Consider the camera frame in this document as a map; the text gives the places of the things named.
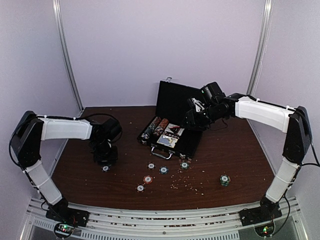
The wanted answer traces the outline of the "red poker chip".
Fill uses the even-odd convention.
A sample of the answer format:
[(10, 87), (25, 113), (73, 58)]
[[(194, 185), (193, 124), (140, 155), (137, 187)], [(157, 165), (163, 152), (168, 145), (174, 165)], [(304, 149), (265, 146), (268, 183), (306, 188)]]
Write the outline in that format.
[(144, 182), (145, 184), (150, 184), (150, 183), (153, 182), (153, 177), (150, 176), (150, 175), (146, 175), (146, 176), (143, 177), (143, 182)]

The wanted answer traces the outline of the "blue white chip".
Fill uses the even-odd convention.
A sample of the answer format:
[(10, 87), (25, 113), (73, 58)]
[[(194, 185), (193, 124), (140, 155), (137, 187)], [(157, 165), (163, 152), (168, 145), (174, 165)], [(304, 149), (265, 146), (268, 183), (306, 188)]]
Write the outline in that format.
[(103, 173), (107, 173), (111, 169), (110, 165), (104, 165), (101, 170)]

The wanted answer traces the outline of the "black poker set case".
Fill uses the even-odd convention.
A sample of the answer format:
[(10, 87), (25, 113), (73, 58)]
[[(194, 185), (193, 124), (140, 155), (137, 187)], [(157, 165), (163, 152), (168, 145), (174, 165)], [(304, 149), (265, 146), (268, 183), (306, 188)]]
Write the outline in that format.
[(191, 86), (172, 83), (169, 81), (160, 81), (157, 102), (155, 108), (155, 116), (138, 135), (137, 140), (144, 145), (151, 147), (151, 153), (155, 156), (170, 159), (175, 155), (181, 159), (191, 161), (195, 155), (197, 147), (202, 138), (202, 131), (185, 129), (181, 136), (165, 133), (165, 130), (161, 135), (167, 135), (178, 139), (174, 148), (164, 146), (157, 143), (157, 140), (161, 136), (154, 136), (153, 133), (149, 139), (142, 139), (141, 135), (154, 120), (155, 117), (162, 119), (168, 119), (169, 124), (178, 125), (182, 128), (182, 121), (187, 111), (191, 109), (187, 100), (190, 98), (196, 98), (202, 103), (205, 101), (201, 93), (201, 90)]

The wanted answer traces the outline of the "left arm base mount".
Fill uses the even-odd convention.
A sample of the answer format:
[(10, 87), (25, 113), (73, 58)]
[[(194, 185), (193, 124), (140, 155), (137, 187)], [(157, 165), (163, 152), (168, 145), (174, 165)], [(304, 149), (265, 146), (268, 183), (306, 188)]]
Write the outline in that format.
[(53, 233), (58, 239), (69, 238), (77, 227), (86, 227), (90, 213), (86, 210), (69, 207), (68, 200), (63, 196), (56, 204), (44, 199), (48, 209), (45, 217), (56, 221)]

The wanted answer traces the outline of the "green poker chip stack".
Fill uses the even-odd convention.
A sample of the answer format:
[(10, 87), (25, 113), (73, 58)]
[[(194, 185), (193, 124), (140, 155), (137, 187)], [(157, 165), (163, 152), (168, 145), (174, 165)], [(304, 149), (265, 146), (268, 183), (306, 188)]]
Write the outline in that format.
[(219, 180), (220, 180), (220, 184), (221, 184), (223, 187), (229, 186), (230, 181), (231, 181), (230, 177), (229, 177), (228, 175), (225, 175), (225, 174), (221, 175), (220, 178), (219, 178)]

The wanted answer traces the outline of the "teal chip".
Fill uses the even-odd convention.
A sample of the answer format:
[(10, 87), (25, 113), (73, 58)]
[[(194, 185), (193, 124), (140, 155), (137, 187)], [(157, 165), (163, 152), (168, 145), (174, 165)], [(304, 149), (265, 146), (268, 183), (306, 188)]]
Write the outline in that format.
[(180, 163), (180, 168), (186, 170), (190, 167), (190, 164), (186, 161)]

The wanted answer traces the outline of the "blue green 50 chip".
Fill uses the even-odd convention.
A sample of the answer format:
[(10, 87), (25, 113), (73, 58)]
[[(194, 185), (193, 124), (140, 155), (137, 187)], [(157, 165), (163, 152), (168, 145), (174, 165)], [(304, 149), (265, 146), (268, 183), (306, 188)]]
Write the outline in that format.
[(161, 166), (161, 167), (159, 168), (159, 173), (160, 173), (160, 174), (165, 175), (165, 174), (167, 174), (168, 172), (169, 172), (169, 168), (166, 167), (166, 166)]

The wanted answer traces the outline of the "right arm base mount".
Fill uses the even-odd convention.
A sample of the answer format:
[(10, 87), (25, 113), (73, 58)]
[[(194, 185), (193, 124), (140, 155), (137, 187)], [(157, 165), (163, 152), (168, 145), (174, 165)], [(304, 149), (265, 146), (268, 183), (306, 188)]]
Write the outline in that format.
[(282, 216), (278, 202), (272, 202), (265, 196), (259, 202), (258, 207), (244, 208), (239, 212), (243, 227), (255, 225), (255, 233), (264, 238), (271, 237), (276, 227), (274, 220)]

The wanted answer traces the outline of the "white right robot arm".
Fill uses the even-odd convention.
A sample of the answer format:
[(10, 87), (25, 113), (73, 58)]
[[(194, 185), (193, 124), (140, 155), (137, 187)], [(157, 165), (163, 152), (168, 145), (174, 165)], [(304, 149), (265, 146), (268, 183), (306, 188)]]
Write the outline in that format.
[(279, 106), (252, 96), (234, 93), (220, 99), (212, 97), (200, 102), (195, 98), (181, 125), (186, 129), (206, 130), (219, 119), (239, 118), (273, 128), (285, 135), (282, 160), (276, 175), (265, 193), (268, 199), (256, 210), (259, 220), (268, 220), (278, 202), (294, 183), (294, 177), (303, 166), (304, 158), (312, 144), (312, 131), (305, 107)]

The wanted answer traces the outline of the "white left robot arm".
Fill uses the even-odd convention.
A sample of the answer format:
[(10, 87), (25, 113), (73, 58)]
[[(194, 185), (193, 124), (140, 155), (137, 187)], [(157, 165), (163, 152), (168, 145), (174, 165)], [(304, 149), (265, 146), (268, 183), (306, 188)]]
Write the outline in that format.
[(26, 174), (34, 188), (53, 206), (53, 215), (61, 222), (67, 222), (72, 218), (72, 211), (61, 203), (63, 194), (43, 165), (43, 143), (54, 140), (87, 141), (93, 161), (107, 171), (118, 160), (118, 149), (114, 143), (122, 132), (120, 122), (112, 115), (100, 123), (93, 119), (93, 115), (52, 116), (28, 110), (10, 137), (8, 151), (12, 161)]

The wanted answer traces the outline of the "brown black 100 chip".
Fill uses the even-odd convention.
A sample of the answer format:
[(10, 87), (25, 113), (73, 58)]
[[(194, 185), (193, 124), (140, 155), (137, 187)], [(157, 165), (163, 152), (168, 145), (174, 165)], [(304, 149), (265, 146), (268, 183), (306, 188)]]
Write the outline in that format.
[(145, 185), (144, 184), (139, 184), (139, 185), (137, 185), (136, 186), (136, 191), (137, 192), (140, 192), (140, 193), (142, 193), (142, 192), (144, 192), (145, 191)]

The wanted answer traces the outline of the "triangular all-in button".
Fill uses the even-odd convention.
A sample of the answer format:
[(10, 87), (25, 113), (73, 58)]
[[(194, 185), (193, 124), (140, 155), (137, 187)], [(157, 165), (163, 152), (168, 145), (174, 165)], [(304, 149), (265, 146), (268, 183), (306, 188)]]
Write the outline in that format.
[(169, 128), (169, 131), (172, 133), (172, 134), (175, 134), (177, 136), (181, 136), (183, 131), (185, 129), (184, 128), (181, 128), (180, 126), (172, 126)]

